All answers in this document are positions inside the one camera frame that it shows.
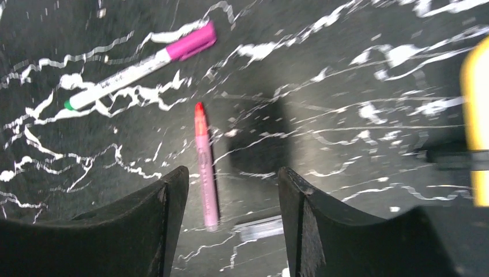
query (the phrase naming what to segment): marker cap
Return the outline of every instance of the marker cap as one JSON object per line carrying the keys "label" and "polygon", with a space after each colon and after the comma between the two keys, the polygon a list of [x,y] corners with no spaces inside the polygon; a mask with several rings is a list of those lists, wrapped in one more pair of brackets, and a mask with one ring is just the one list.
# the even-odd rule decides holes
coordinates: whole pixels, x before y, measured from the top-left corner
{"label": "marker cap", "polygon": [[206,26],[166,47],[171,61],[183,61],[209,48],[217,40],[214,24],[209,21]]}

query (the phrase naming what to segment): yellow handle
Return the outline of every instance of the yellow handle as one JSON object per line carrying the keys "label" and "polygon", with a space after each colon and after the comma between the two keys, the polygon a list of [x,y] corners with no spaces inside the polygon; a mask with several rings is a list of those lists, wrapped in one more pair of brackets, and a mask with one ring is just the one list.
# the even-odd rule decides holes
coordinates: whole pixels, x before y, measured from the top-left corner
{"label": "yellow handle", "polygon": [[[489,151],[489,37],[464,61],[461,71],[465,135],[470,151]],[[489,206],[489,171],[472,171],[474,204]]]}

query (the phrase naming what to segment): marble countertop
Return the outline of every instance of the marble countertop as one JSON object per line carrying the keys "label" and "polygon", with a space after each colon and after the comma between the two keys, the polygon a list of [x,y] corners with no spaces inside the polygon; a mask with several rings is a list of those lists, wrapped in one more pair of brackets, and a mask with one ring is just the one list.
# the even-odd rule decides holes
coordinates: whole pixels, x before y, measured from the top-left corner
{"label": "marble countertop", "polygon": [[[233,226],[278,210],[281,166],[384,218],[470,203],[468,178],[436,171],[416,149],[464,137],[458,76],[489,34],[487,2],[3,0],[0,215],[71,218],[184,165],[172,275],[279,276],[283,237],[242,242]],[[207,20],[212,48],[83,111],[63,109]],[[197,102],[216,161],[215,233],[202,222]]]}

